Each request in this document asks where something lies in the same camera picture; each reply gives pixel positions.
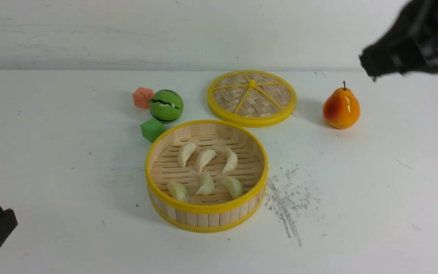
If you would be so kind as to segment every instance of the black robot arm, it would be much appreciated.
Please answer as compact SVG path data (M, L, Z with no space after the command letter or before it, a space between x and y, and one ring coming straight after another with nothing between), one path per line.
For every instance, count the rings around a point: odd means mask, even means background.
M438 73L438 0L412 0L360 62L373 79L392 73Z

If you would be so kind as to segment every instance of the white wall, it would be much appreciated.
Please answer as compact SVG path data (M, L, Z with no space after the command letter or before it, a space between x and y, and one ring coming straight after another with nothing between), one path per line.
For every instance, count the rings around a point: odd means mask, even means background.
M405 0L0 0L0 68L359 69Z

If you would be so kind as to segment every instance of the bamboo steamer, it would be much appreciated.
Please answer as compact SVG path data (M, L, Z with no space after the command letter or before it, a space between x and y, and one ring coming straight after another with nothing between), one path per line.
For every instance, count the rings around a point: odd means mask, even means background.
M264 71L226 73L207 90L207 104L218 118L243 127L280 123L297 104L294 89L284 79Z
M208 170L216 189L211 195L194 195L200 184L195 170L197 153L182 168L177 162L181 146L193 142L198 149L231 148L238 155L238 167L227 174L238 179L244 194L233 199L218 181L226 176L225 156L218 154ZM244 128L219 120L198 120L176 126L153 142L145 163L148 193L158 214L169 223L193 232L219 232L247 220L259 207L266 189L268 160L259 140ZM191 194L190 203L175 200L167 184L175 180Z

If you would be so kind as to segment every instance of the dumpling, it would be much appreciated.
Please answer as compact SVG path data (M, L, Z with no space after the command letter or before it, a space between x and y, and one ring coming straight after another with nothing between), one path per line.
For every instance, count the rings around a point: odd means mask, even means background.
M230 148L226 148L226 165L222 170L222 173L229 173L234 171L238 166L238 155L234 153Z
M221 180L221 183L226 187L233 199L243 195L243 185L238 179L226 176Z
M214 149L201 150L195 160L195 167L198 173L202 173L202 169L216 156Z
M207 170L202 171L200 174L200 187L195 195L209 195L214 192L215 188L214 179L212 179L209 172L207 172Z
M170 191L172 198L184 203L190 202L190 194L184 185L171 181L167 184L167 188L168 191Z
M181 167L186 167L188 158L194 153L197 145L194 143L188 143L185 146L181 146L179 153L177 154L177 161Z

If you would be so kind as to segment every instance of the watermelon stripe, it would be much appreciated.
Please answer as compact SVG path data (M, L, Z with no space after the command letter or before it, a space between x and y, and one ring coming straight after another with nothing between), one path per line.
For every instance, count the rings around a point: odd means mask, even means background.
M173 107L175 109L178 109L178 110L180 109L179 107L175 106L174 104L162 101L160 99L151 99L150 103L160 103L160 104L163 104L163 105L169 105L169 106L171 106L171 107Z
M165 91L171 92L173 95L175 96L179 96L176 92L174 92L173 90L169 90L169 89L164 89Z
M151 116L153 116L153 118L155 118L156 120L158 120L160 122L173 122L173 121L176 120L176 119L173 119L173 120L163 120L163 119L160 119L160 118L158 118L157 116L155 116L153 114Z

